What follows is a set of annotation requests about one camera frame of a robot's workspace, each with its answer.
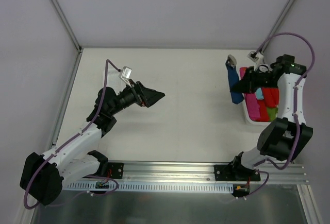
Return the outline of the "silver spoon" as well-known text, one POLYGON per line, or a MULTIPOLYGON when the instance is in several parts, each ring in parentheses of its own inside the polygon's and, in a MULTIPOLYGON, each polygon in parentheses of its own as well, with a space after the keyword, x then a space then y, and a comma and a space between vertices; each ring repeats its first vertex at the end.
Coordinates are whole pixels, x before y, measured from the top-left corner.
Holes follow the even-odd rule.
POLYGON ((237 65, 237 60, 233 55, 228 55, 226 64, 229 65, 230 67, 234 68, 237 65))

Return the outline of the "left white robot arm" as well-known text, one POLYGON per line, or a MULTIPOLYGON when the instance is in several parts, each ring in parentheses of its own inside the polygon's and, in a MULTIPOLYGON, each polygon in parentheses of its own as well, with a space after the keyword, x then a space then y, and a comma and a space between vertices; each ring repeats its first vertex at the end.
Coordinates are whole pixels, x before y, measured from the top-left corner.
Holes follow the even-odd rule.
POLYGON ((163 92, 147 88, 139 81, 131 81, 119 93, 108 86, 100 89, 93 111, 75 135, 43 154, 33 152, 26 158, 20 180, 20 187, 25 191, 24 207, 32 209, 28 196, 46 206, 74 181, 106 176, 108 158, 91 147, 114 127, 117 113, 131 105, 149 108, 164 96, 163 92))

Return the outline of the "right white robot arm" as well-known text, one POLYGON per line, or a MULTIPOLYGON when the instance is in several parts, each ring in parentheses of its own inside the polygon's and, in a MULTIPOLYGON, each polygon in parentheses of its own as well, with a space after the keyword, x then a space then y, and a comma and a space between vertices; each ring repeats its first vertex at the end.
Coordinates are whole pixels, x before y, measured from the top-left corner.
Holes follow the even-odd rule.
POLYGON ((257 58, 254 66, 245 70, 231 91, 252 94, 258 88, 278 89, 278 113, 260 134, 257 145, 235 156, 236 164, 230 173, 239 181, 265 162, 279 170, 285 169, 313 135, 303 113, 303 88, 309 69, 295 63, 295 57, 287 54, 270 65, 264 64, 261 53, 254 53, 254 56, 257 58))

